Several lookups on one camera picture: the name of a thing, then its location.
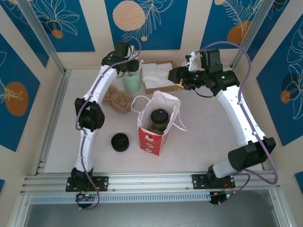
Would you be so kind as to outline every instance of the green cup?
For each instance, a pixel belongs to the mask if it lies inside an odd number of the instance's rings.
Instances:
[[[124,89],[128,93],[136,93],[140,90],[141,81],[140,81],[140,73],[137,72],[133,76],[124,75],[123,76],[123,85]]]

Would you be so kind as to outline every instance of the black jar lid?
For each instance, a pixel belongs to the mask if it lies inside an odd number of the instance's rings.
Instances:
[[[154,110],[151,114],[151,121],[155,124],[165,124],[169,120],[169,114],[163,109]]]
[[[115,151],[122,152],[128,149],[129,140],[124,133],[118,133],[112,137],[112,146]]]

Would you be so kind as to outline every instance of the white table surface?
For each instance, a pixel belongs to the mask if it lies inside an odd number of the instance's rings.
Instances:
[[[72,70],[52,145],[48,154],[45,173],[70,173],[74,167],[80,144],[80,132],[74,128],[76,113],[74,101],[83,97],[95,80],[99,70]],[[122,78],[113,83],[123,90]],[[211,95],[203,87],[199,92]],[[180,116],[188,132],[172,126],[160,156],[150,154],[139,147],[138,113],[120,114],[111,106],[102,105],[105,123],[99,130],[94,153],[94,172],[142,173],[142,172],[195,172],[207,171],[210,165],[225,158],[229,151],[238,147],[237,138],[225,109],[215,98],[202,98],[194,91],[174,91],[171,95],[181,101]],[[143,84],[133,96],[145,95]],[[147,103],[137,99],[134,109],[142,110]],[[116,133],[125,133],[129,148],[116,152],[111,147],[111,138]],[[262,170],[261,165],[253,167]]]

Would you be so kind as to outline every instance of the bag handle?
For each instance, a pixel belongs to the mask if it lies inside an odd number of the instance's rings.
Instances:
[[[187,130],[187,127],[184,126],[184,124],[182,123],[181,121],[181,118],[180,118],[180,110],[178,110],[178,116],[179,116],[179,121],[181,123],[181,125],[185,128],[185,129],[182,129],[181,127],[177,126],[175,123],[173,123],[173,125],[175,125],[178,129],[182,130],[182,131],[188,131]]]
[[[134,110],[134,109],[133,109],[133,104],[134,104],[135,100],[136,100],[138,97],[143,97],[143,98],[146,98],[148,101],[150,101],[150,99],[149,99],[148,97],[145,97],[145,96],[137,96],[136,98],[134,98],[134,100],[133,100],[133,102],[132,102],[132,104],[131,104],[131,109],[132,109],[132,111],[134,111],[134,112],[136,112],[136,113],[140,113],[140,111]]]

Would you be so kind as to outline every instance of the egg carton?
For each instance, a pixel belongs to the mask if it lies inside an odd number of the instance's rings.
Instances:
[[[102,103],[110,105],[114,110],[121,114],[126,114],[131,110],[131,104],[134,98],[127,92],[118,91],[113,85],[109,86]]]

